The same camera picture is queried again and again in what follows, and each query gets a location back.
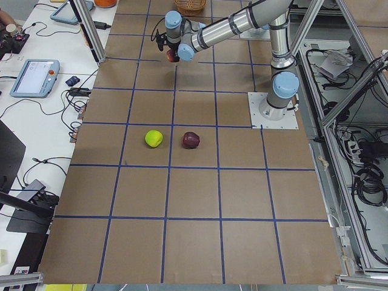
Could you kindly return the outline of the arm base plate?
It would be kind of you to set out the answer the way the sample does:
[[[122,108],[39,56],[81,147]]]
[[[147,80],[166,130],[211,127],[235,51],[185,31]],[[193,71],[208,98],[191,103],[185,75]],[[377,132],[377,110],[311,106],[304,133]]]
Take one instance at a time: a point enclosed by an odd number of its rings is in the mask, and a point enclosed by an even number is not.
[[[253,129],[298,130],[296,112],[299,106],[299,97],[296,103],[289,101],[287,107],[276,109],[267,102],[267,92],[248,92],[251,127]]]

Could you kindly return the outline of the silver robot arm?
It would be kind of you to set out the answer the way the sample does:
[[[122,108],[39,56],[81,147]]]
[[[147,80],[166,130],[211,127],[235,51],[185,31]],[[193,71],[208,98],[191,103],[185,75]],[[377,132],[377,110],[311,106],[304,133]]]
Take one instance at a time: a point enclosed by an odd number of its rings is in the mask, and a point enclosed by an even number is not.
[[[299,88],[295,57],[289,47],[290,1],[252,1],[240,11],[209,25],[175,10],[164,17],[165,32],[157,37],[160,50],[169,48],[172,62],[191,61],[212,49],[213,62],[164,71],[166,90],[178,97],[216,98],[222,110],[248,107],[247,92],[261,89],[268,95],[264,107],[283,112]]]

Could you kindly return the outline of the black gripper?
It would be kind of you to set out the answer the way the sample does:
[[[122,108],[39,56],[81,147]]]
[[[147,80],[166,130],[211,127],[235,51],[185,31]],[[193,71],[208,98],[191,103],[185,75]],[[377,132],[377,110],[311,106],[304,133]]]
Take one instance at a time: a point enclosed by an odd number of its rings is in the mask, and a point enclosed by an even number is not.
[[[178,52],[179,43],[168,43],[167,46],[168,46],[169,50],[172,49],[172,50],[175,50]]]

